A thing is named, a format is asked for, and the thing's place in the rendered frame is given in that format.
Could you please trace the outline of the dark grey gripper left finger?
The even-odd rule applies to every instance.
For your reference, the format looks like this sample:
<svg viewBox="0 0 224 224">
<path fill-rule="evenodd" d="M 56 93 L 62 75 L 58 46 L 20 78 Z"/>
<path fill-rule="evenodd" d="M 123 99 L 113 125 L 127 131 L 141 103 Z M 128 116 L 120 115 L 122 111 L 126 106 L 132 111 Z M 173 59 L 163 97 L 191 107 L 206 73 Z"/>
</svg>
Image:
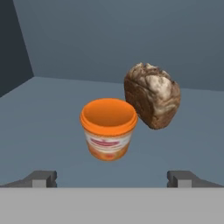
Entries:
<svg viewBox="0 0 224 224">
<path fill-rule="evenodd" d="M 33 171 L 23 179 L 10 182 L 1 187 L 56 187 L 57 172 L 56 171 Z"/>
</svg>

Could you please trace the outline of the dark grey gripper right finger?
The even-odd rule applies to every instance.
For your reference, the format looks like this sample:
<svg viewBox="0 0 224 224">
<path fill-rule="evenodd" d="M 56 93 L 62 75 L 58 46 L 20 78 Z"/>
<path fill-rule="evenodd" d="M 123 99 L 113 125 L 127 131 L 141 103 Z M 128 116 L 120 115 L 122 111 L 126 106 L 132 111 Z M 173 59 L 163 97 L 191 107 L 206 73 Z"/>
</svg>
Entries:
<svg viewBox="0 0 224 224">
<path fill-rule="evenodd" d="M 221 187 L 221 185 L 199 178 L 191 171 L 168 171 L 168 187 L 194 188 L 194 187 Z"/>
</svg>

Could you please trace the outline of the orange jam jar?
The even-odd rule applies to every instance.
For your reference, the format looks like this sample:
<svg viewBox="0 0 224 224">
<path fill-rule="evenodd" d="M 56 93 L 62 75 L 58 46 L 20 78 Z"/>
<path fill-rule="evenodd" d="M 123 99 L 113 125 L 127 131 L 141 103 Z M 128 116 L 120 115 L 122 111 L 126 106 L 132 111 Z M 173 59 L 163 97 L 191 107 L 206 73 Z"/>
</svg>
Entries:
<svg viewBox="0 0 224 224">
<path fill-rule="evenodd" d="M 126 101 L 101 98 L 80 112 L 89 152 L 103 161 L 115 161 L 127 152 L 137 125 L 137 112 Z"/>
</svg>

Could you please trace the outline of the brown bread loaf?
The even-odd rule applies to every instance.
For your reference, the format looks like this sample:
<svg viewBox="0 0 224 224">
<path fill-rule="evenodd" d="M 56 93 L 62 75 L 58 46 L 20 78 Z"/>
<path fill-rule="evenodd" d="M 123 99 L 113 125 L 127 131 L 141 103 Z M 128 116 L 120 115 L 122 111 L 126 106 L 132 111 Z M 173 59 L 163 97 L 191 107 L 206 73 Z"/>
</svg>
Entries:
<svg viewBox="0 0 224 224">
<path fill-rule="evenodd" d="M 179 84 L 158 66 L 134 65 L 124 78 L 125 100 L 151 129 L 166 128 L 176 115 L 181 99 Z"/>
</svg>

